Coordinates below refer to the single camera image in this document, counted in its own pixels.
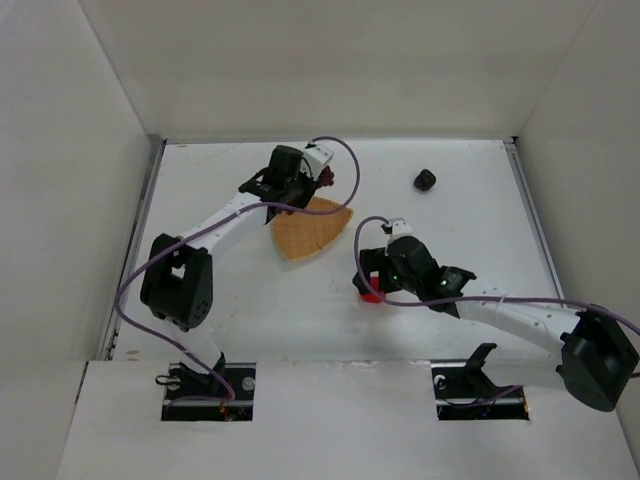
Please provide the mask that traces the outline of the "dark red grape bunch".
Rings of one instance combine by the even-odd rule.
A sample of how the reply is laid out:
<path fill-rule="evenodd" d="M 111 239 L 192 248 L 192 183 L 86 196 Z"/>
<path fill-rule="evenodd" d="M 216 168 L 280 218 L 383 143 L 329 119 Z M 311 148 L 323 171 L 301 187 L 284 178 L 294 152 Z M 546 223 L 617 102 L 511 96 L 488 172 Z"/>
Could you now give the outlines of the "dark red grape bunch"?
<path fill-rule="evenodd" d="M 320 188 L 326 188 L 326 187 L 330 187 L 334 185 L 334 177 L 335 174 L 334 172 L 330 169 L 329 166 L 325 167 L 319 177 L 318 177 L 318 184 Z"/>

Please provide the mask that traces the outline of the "red fake apple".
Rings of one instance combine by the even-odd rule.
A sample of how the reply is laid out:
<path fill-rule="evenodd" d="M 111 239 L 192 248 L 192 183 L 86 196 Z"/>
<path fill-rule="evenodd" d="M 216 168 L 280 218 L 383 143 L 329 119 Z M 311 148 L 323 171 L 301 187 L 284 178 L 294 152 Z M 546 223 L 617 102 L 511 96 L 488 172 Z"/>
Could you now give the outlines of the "red fake apple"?
<path fill-rule="evenodd" d="M 369 276 L 369 286 L 360 292 L 362 301 L 371 304 L 381 304 L 386 300 L 386 293 L 381 289 L 380 276 L 374 271 Z"/>

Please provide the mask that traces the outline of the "dark fake fruit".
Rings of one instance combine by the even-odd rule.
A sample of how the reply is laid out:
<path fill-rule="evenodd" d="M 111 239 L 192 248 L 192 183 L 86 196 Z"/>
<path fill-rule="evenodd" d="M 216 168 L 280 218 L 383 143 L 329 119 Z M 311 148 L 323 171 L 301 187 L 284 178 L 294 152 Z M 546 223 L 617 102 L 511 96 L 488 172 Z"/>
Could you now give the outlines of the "dark fake fruit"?
<path fill-rule="evenodd" d="M 413 186 L 417 191 L 426 193 L 436 185 L 436 182 L 437 178 L 431 170 L 422 169 L 414 178 Z"/>

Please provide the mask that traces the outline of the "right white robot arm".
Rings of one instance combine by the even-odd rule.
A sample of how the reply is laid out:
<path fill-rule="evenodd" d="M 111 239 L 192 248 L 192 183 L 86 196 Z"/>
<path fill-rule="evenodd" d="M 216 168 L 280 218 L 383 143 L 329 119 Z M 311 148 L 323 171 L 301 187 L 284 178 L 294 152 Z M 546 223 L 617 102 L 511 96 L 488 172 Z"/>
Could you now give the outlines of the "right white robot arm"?
<path fill-rule="evenodd" d="M 625 332 L 639 329 L 604 307 L 501 292 L 465 295 L 476 275 L 438 264 L 411 235 L 391 238 L 377 249 L 357 248 L 355 262 L 353 284 L 361 296 L 385 302 L 387 294 L 405 291 L 415 296 L 415 308 L 477 321 L 534 344 L 558 360 L 555 376 L 592 409 L 614 410 L 636 375 L 639 354 Z"/>

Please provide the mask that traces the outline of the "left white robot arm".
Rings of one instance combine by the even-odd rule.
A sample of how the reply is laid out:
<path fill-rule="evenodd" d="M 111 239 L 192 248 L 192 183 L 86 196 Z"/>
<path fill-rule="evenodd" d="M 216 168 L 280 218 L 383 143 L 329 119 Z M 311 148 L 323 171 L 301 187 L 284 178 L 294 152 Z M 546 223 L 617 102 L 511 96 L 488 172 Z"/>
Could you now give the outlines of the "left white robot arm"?
<path fill-rule="evenodd" d="M 144 269 L 140 301 L 170 324 L 169 339 L 179 345 L 189 372 L 213 378 L 223 353 L 206 319 L 214 304 L 214 266 L 244 237 L 285 211 L 303 212 L 316 191 L 333 182 L 333 153 L 310 143 L 303 149 L 278 145 L 266 167 L 201 225 L 179 236 L 153 241 Z"/>

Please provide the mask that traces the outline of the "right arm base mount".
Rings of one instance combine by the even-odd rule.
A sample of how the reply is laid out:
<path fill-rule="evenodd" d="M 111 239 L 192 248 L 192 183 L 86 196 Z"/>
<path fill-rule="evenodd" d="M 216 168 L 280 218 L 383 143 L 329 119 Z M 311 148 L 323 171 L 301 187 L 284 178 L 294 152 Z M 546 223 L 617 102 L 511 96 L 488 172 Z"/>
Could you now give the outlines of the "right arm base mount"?
<path fill-rule="evenodd" d="M 430 364 L 440 421 L 529 420 L 521 385 L 497 386 L 483 371 L 495 343 L 482 343 L 467 359 Z"/>

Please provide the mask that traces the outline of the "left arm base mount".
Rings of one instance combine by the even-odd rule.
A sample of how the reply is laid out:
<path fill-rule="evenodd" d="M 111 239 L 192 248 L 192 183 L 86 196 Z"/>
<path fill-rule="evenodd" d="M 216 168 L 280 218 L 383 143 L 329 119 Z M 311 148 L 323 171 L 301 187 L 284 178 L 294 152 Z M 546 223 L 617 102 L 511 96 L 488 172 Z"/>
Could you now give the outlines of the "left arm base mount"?
<path fill-rule="evenodd" d="M 248 422 L 253 419 L 256 389 L 255 363 L 228 363 L 221 370 L 235 393 L 208 375 L 189 373 L 174 363 L 155 384 L 164 388 L 161 420 L 167 422 Z"/>

